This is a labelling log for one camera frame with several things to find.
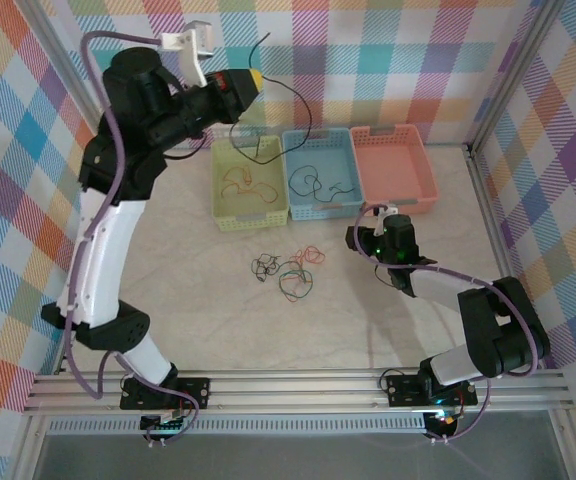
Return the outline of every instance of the checkered fabric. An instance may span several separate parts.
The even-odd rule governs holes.
[[[205,71],[246,68],[253,44],[271,32],[253,63],[301,92],[316,125],[414,123],[427,142],[461,144],[489,103],[482,110],[487,90],[495,92],[488,84],[499,84],[527,30],[529,23],[514,35],[513,18],[534,15],[541,1],[69,0],[59,9],[52,0],[41,3],[82,78],[82,32],[152,37],[203,20],[213,25],[216,45]],[[124,46],[100,40],[92,50],[103,69]],[[163,54],[180,76],[176,58]],[[303,128],[307,120],[298,98],[267,83],[242,122],[260,130]]]
[[[13,0],[0,0],[0,478],[34,374],[59,332],[41,305],[60,292],[91,132]]]
[[[576,0],[484,148],[496,216],[576,395]]]

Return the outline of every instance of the blue basket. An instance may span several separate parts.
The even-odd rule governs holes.
[[[304,130],[284,132],[284,150],[299,145],[305,135]],[[364,194],[347,128],[313,130],[306,143],[286,153],[285,159],[293,220],[357,216]]]

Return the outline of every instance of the yellow basket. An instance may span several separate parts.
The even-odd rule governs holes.
[[[249,157],[266,162],[281,153],[278,136],[235,138]],[[288,221],[288,189],[283,155],[257,165],[229,139],[215,140],[212,153],[212,215],[222,232],[278,227]]]

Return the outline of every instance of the plaid wallpaper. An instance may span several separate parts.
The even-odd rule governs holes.
[[[48,372],[59,339],[39,310],[65,279],[90,137],[13,0],[0,0],[0,478],[34,374]]]
[[[414,123],[427,142],[461,144],[477,112],[485,111],[486,98],[494,94],[494,85],[541,1],[41,0],[41,4],[83,78],[77,51],[82,32],[105,28],[155,36],[204,20],[213,25],[216,43],[215,56],[203,63],[206,71],[247,67],[252,45],[271,32],[254,65],[303,93],[316,124]],[[93,44],[102,68],[120,48],[122,43],[116,40]],[[181,75],[176,54],[163,57],[165,65]],[[244,118],[255,128],[305,127],[308,116],[291,92],[266,84]]]
[[[576,395],[576,0],[566,2],[483,153],[514,269]]]

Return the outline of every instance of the white floor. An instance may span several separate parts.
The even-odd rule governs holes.
[[[431,213],[413,217],[422,255],[497,278],[462,151],[429,154],[440,197]],[[155,341],[179,370],[414,367],[463,343],[457,314],[382,285],[346,248],[352,219],[221,233],[210,198],[209,152],[172,163],[157,180],[123,275],[122,299],[150,315]],[[250,271],[262,252],[288,257],[310,244],[326,261],[310,268],[314,288],[304,300],[289,303],[275,280],[260,283]],[[75,356],[83,370],[100,358],[81,345]]]

